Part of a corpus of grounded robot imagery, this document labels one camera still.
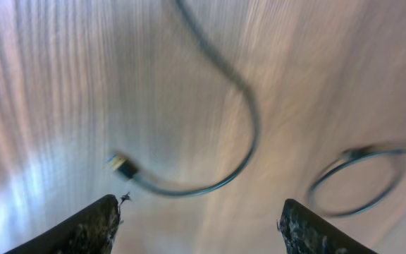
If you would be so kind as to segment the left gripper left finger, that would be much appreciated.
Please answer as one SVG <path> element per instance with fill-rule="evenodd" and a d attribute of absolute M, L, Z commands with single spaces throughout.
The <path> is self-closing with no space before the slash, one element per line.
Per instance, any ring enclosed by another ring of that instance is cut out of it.
<path fill-rule="evenodd" d="M 116 196 L 105 195 L 8 254 L 109 254 L 120 223 Z"/>

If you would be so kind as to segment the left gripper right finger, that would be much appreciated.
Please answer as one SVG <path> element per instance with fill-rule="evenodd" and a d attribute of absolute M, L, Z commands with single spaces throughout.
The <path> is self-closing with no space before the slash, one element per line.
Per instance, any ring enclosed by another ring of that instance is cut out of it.
<path fill-rule="evenodd" d="M 277 221 L 288 254 L 376 254 L 294 199 Z"/>

